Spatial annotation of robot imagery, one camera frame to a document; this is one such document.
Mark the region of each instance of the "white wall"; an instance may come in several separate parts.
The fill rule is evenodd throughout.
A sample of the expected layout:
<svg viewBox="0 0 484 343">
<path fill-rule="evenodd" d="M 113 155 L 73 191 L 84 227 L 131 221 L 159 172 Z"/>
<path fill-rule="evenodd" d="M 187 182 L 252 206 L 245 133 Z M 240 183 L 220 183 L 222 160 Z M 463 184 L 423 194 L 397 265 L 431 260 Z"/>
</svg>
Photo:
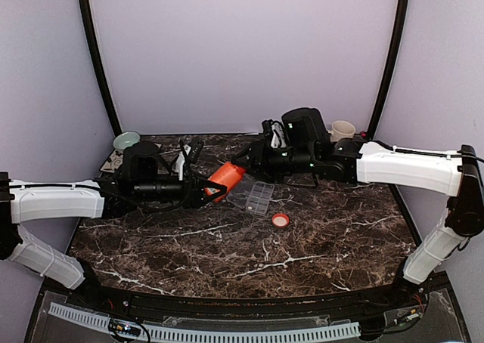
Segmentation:
<svg viewBox="0 0 484 343">
<path fill-rule="evenodd" d="M 251 132 L 295 107 L 371 117 L 397 0 L 91 0 L 124 130 Z"/>
<path fill-rule="evenodd" d="M 0 170 L 27 181 L 92 178 L 112 132 L 77 0 L 0 0 Z M 76 221 L 29 222 L 64 250 Z M 0 341 L 20 343 L 42 280 L 0 261 Z"/>
<path fill-rule="evenodd" d="M 377 137 L 403 147 L 484 156 L 484 0 L 410 0 L 396 72 Z M 446 198 L 401 188 L 421 234 Z M 456 252 L 448 271 L 473 341 L 484 341 L 484 236 Z"/>
</svg>

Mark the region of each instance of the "beige cup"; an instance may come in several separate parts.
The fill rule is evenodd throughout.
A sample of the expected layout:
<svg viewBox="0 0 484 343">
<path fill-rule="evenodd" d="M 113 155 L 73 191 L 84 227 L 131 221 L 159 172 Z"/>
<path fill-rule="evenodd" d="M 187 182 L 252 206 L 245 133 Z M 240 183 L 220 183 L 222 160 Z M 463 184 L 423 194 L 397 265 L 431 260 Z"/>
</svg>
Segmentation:
<svg viewBox="0 0 484 343">
<path fill-rule="evenodd" d="M 343 120 L 338 120 L 331 124 L 332 130 L 329 131 L 331 134 L 331 141 L 337 142 L 343 138 L 353 138 L 356 133 L 356 128 L 351 122 L 345 122 Z"/>
</svg>

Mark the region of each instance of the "black and white robotic arm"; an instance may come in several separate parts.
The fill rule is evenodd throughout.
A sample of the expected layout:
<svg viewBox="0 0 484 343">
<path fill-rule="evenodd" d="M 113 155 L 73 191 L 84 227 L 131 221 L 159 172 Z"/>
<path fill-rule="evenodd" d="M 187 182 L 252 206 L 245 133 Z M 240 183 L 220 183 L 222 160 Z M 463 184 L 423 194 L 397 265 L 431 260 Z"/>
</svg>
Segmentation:
<svg viewBox="0 0 484 343">
<path fill-rule="evenodd" d="M 389 296 L 392 304 L 401 304 L 411 297 L 460 244 L 484 230 L 482 178 L 472 147 L 464 145 L 459 151 L 436 152 L 390 147 L 363 138 L 331 143 L 321 114 L 315 109 L 293 110 L 282 121 L 276 122 L 278 128 L 273 127 L 273 121 L 265 121 L 262 124 L 265 137 L 242 150 L 232 163 L 269 182 L 310 173 L 315 181 L 320 178 L 353 184 L 398 184 L 449 197 L 434 230 L 402 262 Z M 132 148 L 125 151 L 121 175 L 104 181 L 38 185 L 8 181 L 6 173 L 0 174 L 0 259 L 18 262 L 68 289 L 78 289 L 86 279 L 95 278 L 89 265 L 35 238 L 21 222 L 40 218 L 119 217 L 137 208 L 126 203 L 127 197 L 138 197 L 141 201 L 177 199 L 185 207 L 196 208 L 225 194 L 224 186 L 204 178 L 183 179 L 183 173 L 160 177 L 155 165 L 150 164 L 153 151 L 136 148 L 130 151 Z M 183 162 L 178 160 L 175 164 L 183 168 Z M 205 187 L 215 187 L 219 192 L 206 196 Z"/>
</svg>

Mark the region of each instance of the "brown marble surface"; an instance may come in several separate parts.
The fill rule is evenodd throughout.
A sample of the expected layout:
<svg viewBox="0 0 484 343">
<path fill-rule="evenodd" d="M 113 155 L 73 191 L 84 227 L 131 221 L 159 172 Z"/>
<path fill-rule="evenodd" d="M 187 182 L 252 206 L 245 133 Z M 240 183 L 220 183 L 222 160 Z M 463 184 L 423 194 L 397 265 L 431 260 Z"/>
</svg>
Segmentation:
<svg viewBox="0 0 484 343">
<path fill-rule="evenodd" d="M 202 138 L 205 147 L 194 169 L 211 175 L 257 137 Z M 179 137 L 147 139 L 163 144 L 167 159 L 178 153 Z M 290 217 L 285 229 L 271 224 L 279 212 Z M 191 297 L 275 298 L 391 283 L 399 262 L 414 248 L 387 186 L 322 181 L 317 190 L 277 185 L 265 217 L 223 201 L 198 210 L 83 219 L 70 254 L 91 262 L 105 286 Z"/>
</svg>

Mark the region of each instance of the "white vent grille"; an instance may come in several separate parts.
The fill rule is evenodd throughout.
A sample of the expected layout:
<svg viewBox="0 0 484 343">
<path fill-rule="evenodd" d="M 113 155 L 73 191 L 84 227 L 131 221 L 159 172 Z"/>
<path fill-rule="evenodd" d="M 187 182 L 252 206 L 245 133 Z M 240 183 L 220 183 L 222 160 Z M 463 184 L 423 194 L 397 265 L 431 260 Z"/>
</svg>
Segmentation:
<svg viewBox="0 0 484 343">
<path fill-rule="evenodd" d="M 93 314 L 57 303 L 51 303 L 48 313 L 85 328 L 109 333 L 107 327 L 110 318 L 106 315 Z M 165 328 L 150 324 L 144 324 L 144 327 L 150 333 L 151 341 L 160 343 L 319 343 L 360 336 L 358 323 L 280 332 L 207 332 Z M 142 332 L 138 340 L 147 341 L 146 333 Z"/>
</svg>

